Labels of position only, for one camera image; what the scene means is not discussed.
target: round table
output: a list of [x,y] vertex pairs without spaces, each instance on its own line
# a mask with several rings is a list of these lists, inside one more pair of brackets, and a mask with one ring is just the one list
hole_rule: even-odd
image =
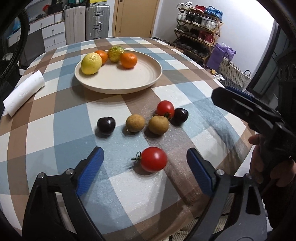
[[[74,77],[85,54],[112,45],[155,58],[163,68],[150,88],[126,95],[90,91]],[[106,240],[161,240],[178,231],[203,211],[203,195],[186,162],[196,147],[215,168],[234,174],[251,146],[254,133],[245,122],[215,107],[211,92],[221,85],[201,66],[174,47],[154,39],[109,38],[54,49],[38,57],[19,84],[40,70],[45,86],[11,118],[0,122],[0,207],[21,232],[26,202],[38,173],[63,173],[75,168],[95,146],[105,159],[82,202]],[[181,127],[170,125],[154,137],[145,132],[125,133],[131,114],[150,119],[157,104],[169,100],[189,111]],[[96,132],[100,117],[112,116],[116,128],[108,138]],[[131,158],[149,146],[168,156],[164,170],[146,175],[133,168]]]

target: ceramic plate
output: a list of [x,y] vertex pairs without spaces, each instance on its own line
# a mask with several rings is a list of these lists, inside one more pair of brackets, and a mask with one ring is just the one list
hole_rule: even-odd
[[108,60],[100,70],[92,75],[83,74],[81,61],[75,67],[75,77],[86,88],[105,94],[128,94],[146,89],[153,85],[161,76],[163,69],[152,57],[131,50],[125,53],[134,53],[138,63],[132,69],[125,69],[120,62]]

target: red tomato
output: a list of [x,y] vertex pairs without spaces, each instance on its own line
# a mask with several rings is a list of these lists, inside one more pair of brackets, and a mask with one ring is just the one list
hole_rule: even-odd
[[163,100],[158,103],[155,113],[165,116],[166,118],[172,118],[175,113],[175,108],[171,102]]
[[168,158],[158,147],[148,147],[141,153],[141,166],[147,172],[157,172],[164,169]]

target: tangerine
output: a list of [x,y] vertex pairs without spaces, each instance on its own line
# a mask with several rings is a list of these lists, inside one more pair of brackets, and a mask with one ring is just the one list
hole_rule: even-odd
[[105,64],[108,60],[108,54],[103,50],[97,50],[95,53],[99,54],[102,58],[102,64]]
[[123,53],[120,56],[120,62],[124,68],[131,69],[137,64],[138,58],[133,53]]

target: hand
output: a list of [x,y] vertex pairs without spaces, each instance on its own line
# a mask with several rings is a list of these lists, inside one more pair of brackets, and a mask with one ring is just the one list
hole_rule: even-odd
[[[251,136],[249,138],[249,143],[256,145],[251,158],[250,174],[255,178],[255,181],[259,184],[263,182],[263,176],[261,172],[264,169],[264,163],[260,157],[260,147],[259,147],[259,134]],[[279,163],[270,172],[271,179],[279,179],[276,183],[278,187],[287,186],[294,178],[296,174],[296,163],[293,160],[287,160]]]

